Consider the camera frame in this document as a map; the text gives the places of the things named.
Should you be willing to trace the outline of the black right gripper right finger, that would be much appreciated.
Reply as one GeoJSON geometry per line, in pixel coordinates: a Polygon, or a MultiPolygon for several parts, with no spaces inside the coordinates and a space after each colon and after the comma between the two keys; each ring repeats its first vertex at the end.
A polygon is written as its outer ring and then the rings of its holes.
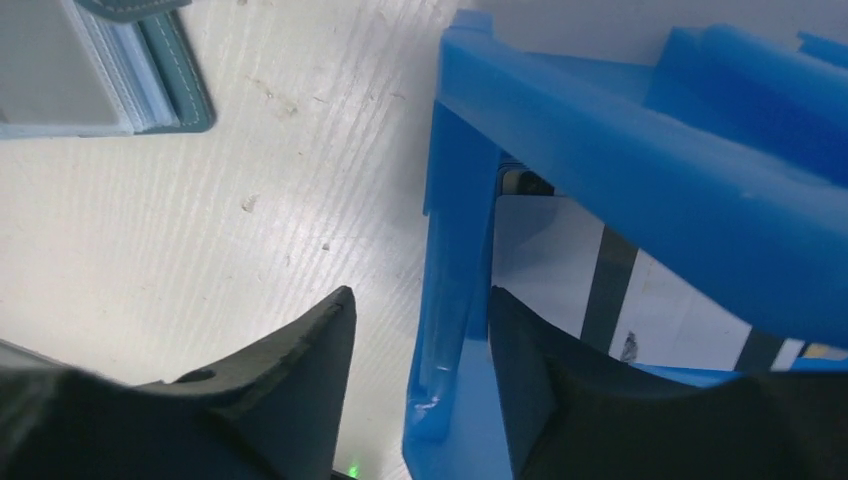
{"type": "Polygon", "coordinates": [[[742,376],[710,388],[620,362],[508,290],[489,342],[518,479],[843,479],[847,377],[742,376]]]}

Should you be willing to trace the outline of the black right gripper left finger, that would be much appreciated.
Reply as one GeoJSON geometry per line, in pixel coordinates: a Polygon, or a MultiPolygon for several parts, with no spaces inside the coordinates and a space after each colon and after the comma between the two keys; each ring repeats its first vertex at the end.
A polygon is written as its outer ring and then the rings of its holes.
{"type": "Polygon", "coordinates": [[[177,380],[130,386],[1,346],[5,479],[332,479],[357,322],[334,290],[177,380]]]}

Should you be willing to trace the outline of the white card with black stripe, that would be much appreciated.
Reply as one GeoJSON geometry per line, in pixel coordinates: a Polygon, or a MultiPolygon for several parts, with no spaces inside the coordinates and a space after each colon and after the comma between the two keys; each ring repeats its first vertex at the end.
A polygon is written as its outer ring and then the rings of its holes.
{"type": "Polygon", "coordinates": [[[599,277],[609,231],[574,200],[505,195],[496,202],[492,282],[574,337],[611,332],[599,348],[645,365],[738,369],[753,330],[645,252],[599,277]]]}

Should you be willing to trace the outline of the blue plastic bin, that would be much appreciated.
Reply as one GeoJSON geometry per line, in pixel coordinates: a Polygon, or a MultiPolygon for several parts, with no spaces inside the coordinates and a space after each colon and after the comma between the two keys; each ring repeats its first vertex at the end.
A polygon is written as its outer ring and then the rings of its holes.
{"type": "Polygon", "coordinates": [[[645,365],[699,388],[836,372],[847,347],[847,47],[730,25],[675,28],[653,66],[523,52],[492,17],[444,31],[420,324],[403,457],[415,479],[514,476],[489,342],[495,209],[561,196],[598,218],[599,277],[639,249],[753,330],[725,371],[645,365]]]}

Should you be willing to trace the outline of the teal leather card holder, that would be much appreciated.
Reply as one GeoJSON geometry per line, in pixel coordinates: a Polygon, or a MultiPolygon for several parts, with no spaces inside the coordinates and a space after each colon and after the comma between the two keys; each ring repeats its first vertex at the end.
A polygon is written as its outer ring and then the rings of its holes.
{"type": "Polygon", "coordinates": [[[2,139],[209,130],[215,112],[184,5],[2,2],[2,139]]]}

